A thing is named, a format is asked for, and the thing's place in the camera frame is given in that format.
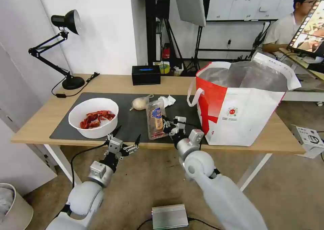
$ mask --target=black desk lamp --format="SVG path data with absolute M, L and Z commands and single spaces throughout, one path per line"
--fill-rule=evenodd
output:
M 36 57 L 37 59 L 49 65 L 50 67 L 52 67 L 53 69 L 55 69 L 56 71 L 58 71 L 59 73 L 63 74 L 66 77 L 66 79 L 62 83 L 62 87 L 64 89 L 72 90 L 72 89 L 80 88 L 84 85 L 83 78 L 72 76 L 69 71 L 54 65 L 53 63 L 51 63 L 50 61 L 48 61 L 47 59 L 41 56 L 41 53 L 47 51 L 48 49 L 68 39 L 68 31 L 66 31 L 65 28 L 68 28 L 71 32 L 75 34 L 79 34 L 79 31 L 81 29 L 79 14 L 76 10 L 71 10 L 65 16 L 53 15 L 51 17 L 51 21 L 53 25 L 55 25 L 56 27 L 59 28 L 59 30 L 61 30 L 61 32 L 55 35 L 54 37 L 46 40 L 45 42 L 41 43 L 40 45 L 30 48 L 28 52 L 33 57 Z M 52 45 L 43 46 L 49 41 L 56 39 L 59 36 L 61 36 L 63 39 L 61 39 L 60 41 Z

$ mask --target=screen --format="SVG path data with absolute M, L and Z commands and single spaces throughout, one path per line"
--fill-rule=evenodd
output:
M 288 48 L 324 56 L 324 0 L 318 0 L 305 17 Z

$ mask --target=red and white bag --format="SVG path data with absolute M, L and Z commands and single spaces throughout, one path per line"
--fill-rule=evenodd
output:
M 198 115 L 209 145 L 250 146 L 288 90 L 301 87 L 287 65 L 261 53 L 249 62 L 211 62 L 196 74 Z

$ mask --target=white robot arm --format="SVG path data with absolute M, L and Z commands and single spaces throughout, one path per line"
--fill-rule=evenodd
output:
M 186 176 L 194 179 L 203 191 L 204 198 L 226 230 L 267 230 L 255 206 L 228 177 L 215 168 L 212 157 L 200 151 L 204 133 L 193 129 L 185 136 L 185 117 L 176 116 L 171 122 L 164 119 L 164 132 L 168 133 L 179 152 L 179 161 Z
M 110 135 L 106 141 L 108 150 L 105 158 L 94 161 L 90 166 L 89 181 L 76 185 L 69 194 L 67 203 L 60 213 L 52 220 L 46 230 L 86 230 L 99 209 L 104 192 L 116 171 L 119 160 L 139 149 L 140 136 L 135 144 L 127 146 L 123 141 Z M 72 214 L 83 217 L 81 220 L 72 218 Z

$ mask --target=floor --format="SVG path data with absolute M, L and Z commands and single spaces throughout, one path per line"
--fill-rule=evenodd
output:
M 315 103 L 283 101 L 277 113 L 288 127 L 297 124 L 324 131 L 324 107 Z M 70 159 L 82 149 L 65 147 L 63 151 Z M 86 180 L 90 164 L 101 159 L 103 152 L 98 149 L 76 158 L 75 170 L 81 180 Z M 253 160 L 253 155 L 247 153 L 207 152 L 218 169 L 234 182 Z M 44 230 L 65 204 L 70 190 L 71 183 L 58 170 L 58 177 L 26 195 L 34 208 L 27 230 Z M 320 157 L 311 160 L 273 155 L 244 192 L 263 215 L 269 230 L 324 229 L 324 162 Z M 219 226 L 197 184 L 184 180 L 175 149 L 139 150 L 119 163 L 90 229 L 136 229 L 150 218 L 152 206 L 179 203 L 185 204 L 188 216 Z M 152 229 L 152 224 L 146 223 L 141 230 L 145 229 Z M 187 229 L 211 228 L 192 222 Z

